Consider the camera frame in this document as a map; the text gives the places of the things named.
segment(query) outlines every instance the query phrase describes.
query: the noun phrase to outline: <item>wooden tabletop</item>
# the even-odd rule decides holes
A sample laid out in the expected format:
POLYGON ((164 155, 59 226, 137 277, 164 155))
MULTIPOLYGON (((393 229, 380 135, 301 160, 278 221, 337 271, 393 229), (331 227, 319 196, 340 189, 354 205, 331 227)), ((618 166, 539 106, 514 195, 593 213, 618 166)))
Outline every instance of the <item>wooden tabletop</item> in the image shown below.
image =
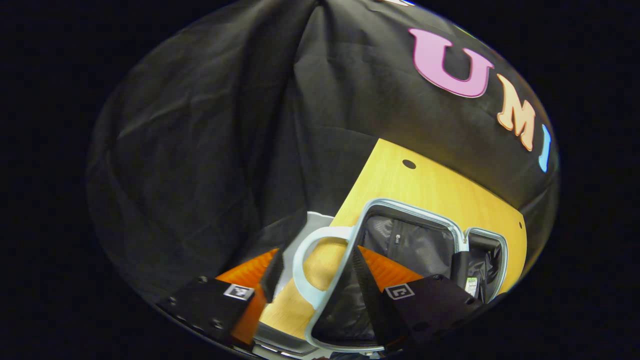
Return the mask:
MULTIPOLYGON (((354 226, 371 199, 385 197, 411 204, 455 222, 462 231, 480 227, 507 239, 509 263, 500 293, 518 280, 527 251, 522 214, 487 189, 424 156, 385 140, 378 140, 356 183, 331 226, 354 226), (409 160, 411 169, 403 164, 409 160)), ((304 264, 307 279, 320 290, 329 287, 346 242, 321 240, 304 264)), ((298 293, 293 280, 265 308, 260 321, 304 339, 313 307, 298 293)))

